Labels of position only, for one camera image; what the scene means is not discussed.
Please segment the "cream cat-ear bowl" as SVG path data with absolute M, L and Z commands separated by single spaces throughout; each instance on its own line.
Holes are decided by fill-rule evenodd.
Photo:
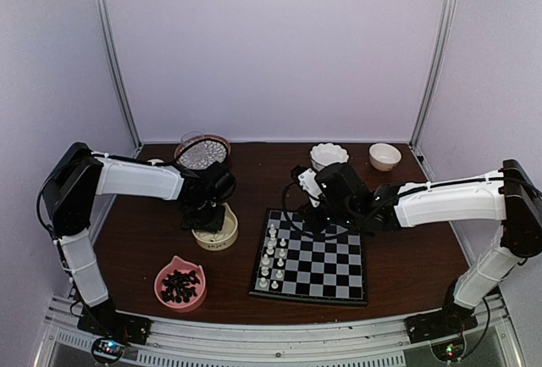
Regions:
M 208 251 L 222 251 L 232 246 L 238 237 L 238 219 L 231 207 L 224 203 L 224 222 L 216 232 L 192 230 L 196 243 Z

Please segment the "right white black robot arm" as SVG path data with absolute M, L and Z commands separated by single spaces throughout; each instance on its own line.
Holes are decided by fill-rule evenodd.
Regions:
M 300 211 L 316 233 L 330 224 L 372 235 L 439 222 L 500 222 L 489 248 L 451 284 L 442 309 L 435 312 L 434 327 L 442 334 L 462 325 L 520 260 L 541 253 L 541 192 L 514 159 L 484 175 L 386 184 L 373 191 L 348 163 L 319 171 L 297 165 L 291 178 L 309 198 Z

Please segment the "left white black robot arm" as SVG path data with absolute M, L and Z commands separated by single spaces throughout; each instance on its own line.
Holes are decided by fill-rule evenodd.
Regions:
M 220 162 L 192 170 L 174 161 L 152 163 L 99 153 L 84 142 L 75 142 L 44 180 L 36 198 L 36 215 L 58 247 L 90 324 L 103 336 L 114 336 L 122 320 L 89 235 L 95 198 L 123 195 L 176 202 L 182 229 L 217 231 L 224 223 L 223 203 L 235 187 L 234 175 Z

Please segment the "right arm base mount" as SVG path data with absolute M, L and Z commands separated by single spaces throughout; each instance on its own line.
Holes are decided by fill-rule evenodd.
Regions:
M 426 342 L 447 336 L 459 335 L 465 330 L 478 326 L 476 318 L 472 315 L 446 313 L 439 310 L 426 314 L 416 314 L 407 317 L 405 326 L 410 343 Z

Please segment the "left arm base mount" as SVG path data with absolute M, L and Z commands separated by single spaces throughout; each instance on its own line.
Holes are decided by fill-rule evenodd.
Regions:
M 121 344 L 145 345 L 152 321 L 145 317 L 129 314 L 93 314 L 83 310 L 77 328 L 97 336 L 113 338 Z

